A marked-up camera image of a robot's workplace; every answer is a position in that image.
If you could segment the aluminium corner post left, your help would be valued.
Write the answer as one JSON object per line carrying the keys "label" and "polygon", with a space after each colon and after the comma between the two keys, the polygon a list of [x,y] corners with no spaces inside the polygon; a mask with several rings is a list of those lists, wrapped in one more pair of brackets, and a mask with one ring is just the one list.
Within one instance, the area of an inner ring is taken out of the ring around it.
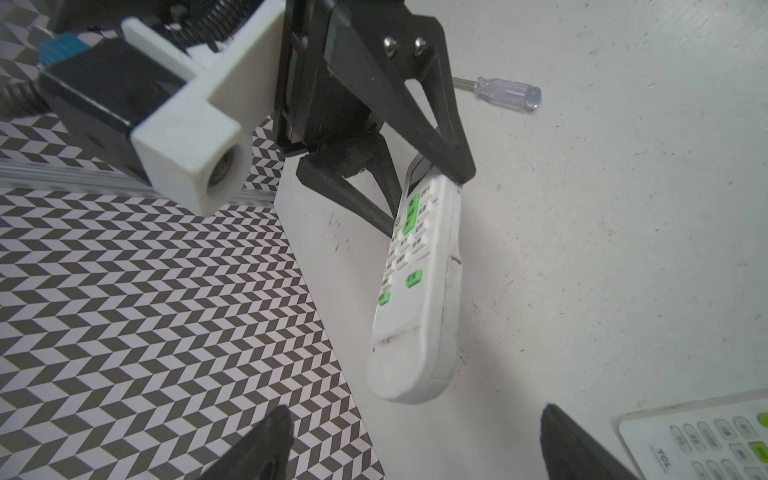
{"label": "aluminium corner post left", "polygon": [[[169,197],[176,204],[197,215],[208,216],[224,205],[270,207],[276,193],[270,190],[236,190],[236,176],[228,174],[224,180],[201,191],[177,193]],[[116,196],[137,196],[165,199],[157,192],[130,176],[115,171],[96,171],[79,167],[56,166],[3,159],[1,161],[1,186],[6,189],[43,190],[64,193],[87,193]]]}

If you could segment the clear handle screwdriver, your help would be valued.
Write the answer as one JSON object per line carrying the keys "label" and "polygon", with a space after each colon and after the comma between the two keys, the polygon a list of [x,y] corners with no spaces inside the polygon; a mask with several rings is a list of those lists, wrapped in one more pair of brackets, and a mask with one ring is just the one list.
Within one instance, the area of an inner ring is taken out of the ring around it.
{"label": "clear handle screwdriver", "polygon": [[485,77],[452,81],[456,89],[471,92],[478,100],[513,111],[532,113],[542,101],[541,89],[526,83]]}

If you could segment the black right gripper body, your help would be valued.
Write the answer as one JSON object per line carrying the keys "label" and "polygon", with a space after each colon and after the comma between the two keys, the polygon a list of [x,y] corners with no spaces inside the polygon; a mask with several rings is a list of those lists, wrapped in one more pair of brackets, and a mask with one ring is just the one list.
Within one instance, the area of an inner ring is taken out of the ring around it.
{"label": "black right gripper body", "polygon": [[386,121],[347,89],[325,60],[328,28],[345,1],[288,1],[275,93],[275,143],[287,157],[377,133]]}

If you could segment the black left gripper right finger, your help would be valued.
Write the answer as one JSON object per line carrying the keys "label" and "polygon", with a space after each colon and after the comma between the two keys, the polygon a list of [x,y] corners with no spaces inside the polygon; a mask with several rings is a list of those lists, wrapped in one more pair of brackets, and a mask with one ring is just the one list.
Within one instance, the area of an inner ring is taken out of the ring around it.
{"label": "black left gripper right finger", "polygon": [[637,480],[608,450],[555,404],[540,421],[540,445],[550,479]]}

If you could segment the white remote green buttons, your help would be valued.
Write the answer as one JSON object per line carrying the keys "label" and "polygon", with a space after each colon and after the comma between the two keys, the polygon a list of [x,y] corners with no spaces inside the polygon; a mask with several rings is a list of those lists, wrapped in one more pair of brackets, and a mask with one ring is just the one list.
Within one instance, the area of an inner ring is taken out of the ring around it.
{"label": "white remote green buttons", "polygon": [[456,370],[462,187],[424,156],[405,177],[380,286],[367,378],[379,398],[421,404]]}

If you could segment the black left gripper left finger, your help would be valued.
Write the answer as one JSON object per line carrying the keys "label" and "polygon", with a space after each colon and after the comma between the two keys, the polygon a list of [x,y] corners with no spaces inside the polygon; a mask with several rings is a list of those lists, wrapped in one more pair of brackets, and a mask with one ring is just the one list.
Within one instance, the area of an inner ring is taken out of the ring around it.
{"label": "black left gripper left finger", "polygon": [[286,479],[294,439],[290,410],[286,405],[279,405],[206,469],[199,479]]}

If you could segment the white TCL remote control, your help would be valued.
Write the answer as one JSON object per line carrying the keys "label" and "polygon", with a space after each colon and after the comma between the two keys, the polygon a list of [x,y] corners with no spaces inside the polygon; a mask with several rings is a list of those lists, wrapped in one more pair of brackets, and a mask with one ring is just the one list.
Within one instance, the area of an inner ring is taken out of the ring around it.
{"label": "white TCL remote control", "polygon": [[645,479],[767,478],[765,389],[626,414],[618,432]]}

